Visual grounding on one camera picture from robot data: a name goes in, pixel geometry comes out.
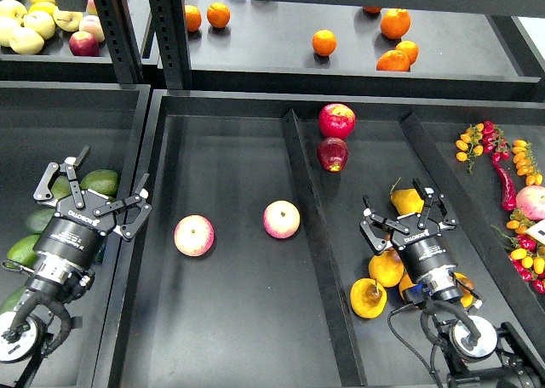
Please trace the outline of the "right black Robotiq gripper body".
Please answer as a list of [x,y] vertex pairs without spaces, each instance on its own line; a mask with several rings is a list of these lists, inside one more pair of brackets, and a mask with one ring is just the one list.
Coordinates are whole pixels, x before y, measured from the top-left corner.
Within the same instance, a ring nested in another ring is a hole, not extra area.
[[393,230],[390,241],[404,264],[412,282],[429,282],[437,270],[449,273],[457,263],[443,238],[443,231],[451,231],[457,223],[445,224],[428,220],[419,226],[419,215],[402,215],[396,222],[405,230]]

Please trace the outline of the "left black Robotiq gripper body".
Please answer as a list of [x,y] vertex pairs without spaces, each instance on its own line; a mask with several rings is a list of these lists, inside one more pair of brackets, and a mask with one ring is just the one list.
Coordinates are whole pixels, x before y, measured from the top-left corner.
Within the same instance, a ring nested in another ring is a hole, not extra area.
[[54,216],[34,245],[38,255],[57,256],[80,270],[90,268],[116,222],[113,214],[94,215],[96,209],[110,202],[107,196],[84,190],[83,202],[84,208],[78,209],[73,196],[43,201],[54,207]]

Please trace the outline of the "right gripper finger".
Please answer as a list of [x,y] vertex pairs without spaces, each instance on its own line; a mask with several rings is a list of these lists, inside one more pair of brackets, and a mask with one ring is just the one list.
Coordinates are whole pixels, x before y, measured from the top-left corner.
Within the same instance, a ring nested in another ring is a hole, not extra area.
[[364,203],[364,212],[363,219],[359,223],[359,229],[366,242],[373,249],[375,255],[382,255],[387,249],[393,246],[389,240],[386,240],[384,237],[378,237],[375,229],[379,229],[385,234],[389,234],[391,237],[394,232],[406,236],[410,234],[410,228],[408,226],[402,225],[397,220],[391,220],[377,214],[371,207],[368,196],[363,195],[362,200]]
[[[434,223],[439,230],[453,230],[459,225],[459,219],[455,213],[450,211],[451,205],[442,193],[437,193],[432,187],[426,187],[419,179],[414,178],[412,185],[418,196],[423,201],[423,207],[419,213],[417,227],[419,229],[427,229],[430,225],[428,222]],[[439,220],[436,214],[429,219],[430,212],[436,208],[442,219]]]

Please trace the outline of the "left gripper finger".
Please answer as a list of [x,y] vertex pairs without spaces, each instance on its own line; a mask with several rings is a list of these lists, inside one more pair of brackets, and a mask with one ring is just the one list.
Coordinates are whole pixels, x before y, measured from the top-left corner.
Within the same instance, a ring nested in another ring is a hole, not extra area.
[[[107,202],[104,206],[100,206],[93,211],[96,218],[102,216],[113,217],[115,226],[112,231],[117,233],[124,241],[131,241],[140,228],[144,225],[152,211],[152,207],[147,203],[148,192],[145,188],[146,182],[150,174],[143,174],[135,193],[130,197],[126,197],[121,200],[117,200],[113,203]],[[131,208],[138,208],[139,213],[132,222],[118,225],[116,221],[116,214],[121,214]]]
[[83,209],[85,202],[83,198],[83,190],[80,188],[77,179],[77,169],[83,163],[86,156],[89,154],[90,147],[85,145],[77,157],[67,157],[63,163],[51,162],[43,172],[42,178],[39,180],[36,190],[33,193],[33,199],[40,204],[55,207],[59,202],[59,198],[55,197],[51,188],[56,179],[64,175],[67,177],[72,199],[77,209]]

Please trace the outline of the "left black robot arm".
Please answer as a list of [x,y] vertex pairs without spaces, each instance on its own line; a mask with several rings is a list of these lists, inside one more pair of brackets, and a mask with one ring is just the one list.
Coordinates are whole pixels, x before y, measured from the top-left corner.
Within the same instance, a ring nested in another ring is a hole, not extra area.
[[37,265],[3,262],[5,269],[28,276],[22,295],[1,314],[1,361],[26,365],[16,387],[30,386],[43,360],[81,327],[81,317],[71,316],[67,307],[91,289],[95,280],[91,266],[107,237],[116,233],[131,241],[152,211],[147,174],[130,196],[117,201],[83,189],[77,169],[88,153],[84,147],[63,163],[51,162],[34,191],[36,203],[54,210],[33,248]]

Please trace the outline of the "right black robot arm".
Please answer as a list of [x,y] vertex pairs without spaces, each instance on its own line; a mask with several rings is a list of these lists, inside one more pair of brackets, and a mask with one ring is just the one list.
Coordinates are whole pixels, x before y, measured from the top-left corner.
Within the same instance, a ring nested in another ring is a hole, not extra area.
[[380,216],[365,204],[360,230],[378,257],[397,252],[412,286],[405,290],[404,308],[420,312],[420,325],[432,351],[443,354],[449,369],[445,380],[437,374],[435,360],[425,361],[438,387],[542,387],[544,368],[514,327],[504,322],[496,327],[464,307],[468,292],[476,304],[478,294],[456,276],[456,262],[443,233],[456,229],[458,219],[450,213],[444,195],[413,181],[423,201],[419,213],[395,219]]

